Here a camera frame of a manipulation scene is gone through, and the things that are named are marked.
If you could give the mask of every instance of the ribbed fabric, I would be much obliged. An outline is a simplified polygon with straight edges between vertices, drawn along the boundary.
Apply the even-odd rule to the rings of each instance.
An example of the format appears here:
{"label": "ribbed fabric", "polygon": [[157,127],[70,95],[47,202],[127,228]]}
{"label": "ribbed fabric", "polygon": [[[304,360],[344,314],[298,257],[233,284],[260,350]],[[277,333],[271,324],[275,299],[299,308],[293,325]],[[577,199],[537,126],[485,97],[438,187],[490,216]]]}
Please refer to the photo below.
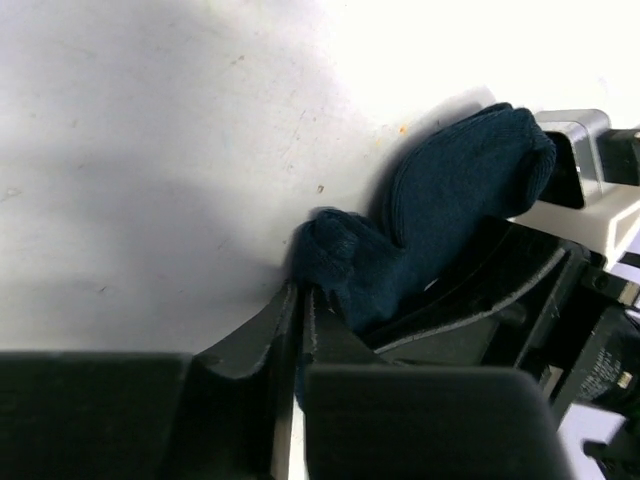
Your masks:
{"label": "ribbed fabric", "polygon": [[335,296],[356,332],[389,320],[403,298],[451,264],[482,217],[530,209],[554,165],[554,145],[529,110],[488,107],[400,163],[383,202],[382,231],[339,210],[304,224],[293,279]]}

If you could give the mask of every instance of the dark blue cloth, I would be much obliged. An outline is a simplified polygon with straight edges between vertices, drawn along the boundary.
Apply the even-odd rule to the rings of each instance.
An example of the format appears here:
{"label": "dark blue cloth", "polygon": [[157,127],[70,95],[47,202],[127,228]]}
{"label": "dark blue cloth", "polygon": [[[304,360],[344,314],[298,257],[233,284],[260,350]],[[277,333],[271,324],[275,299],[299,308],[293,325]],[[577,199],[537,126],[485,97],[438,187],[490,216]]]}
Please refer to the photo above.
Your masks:
{"label": "dark blue cloth", "polygon": [[298,232],[293,279],[335,296],[361,332],[438,278],[485,215],[527,211],[555,164],[531,112],[502,103],[428,138],[402,160],[383,202],[382,231],[325,210]]}

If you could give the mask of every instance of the white table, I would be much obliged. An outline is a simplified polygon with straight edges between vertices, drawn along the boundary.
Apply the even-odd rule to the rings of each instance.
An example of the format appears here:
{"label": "white table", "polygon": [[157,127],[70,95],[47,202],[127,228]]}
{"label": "white table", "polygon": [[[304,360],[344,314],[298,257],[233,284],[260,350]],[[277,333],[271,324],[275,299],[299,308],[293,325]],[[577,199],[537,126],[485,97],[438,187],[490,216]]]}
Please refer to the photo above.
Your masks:
{"label": "white table", "polygon": [[409,137],[495,98],[635,125],[639,18],[615,0],[5,0],[0,346],[215,343],[277,289],[293,229],[363,211]]}

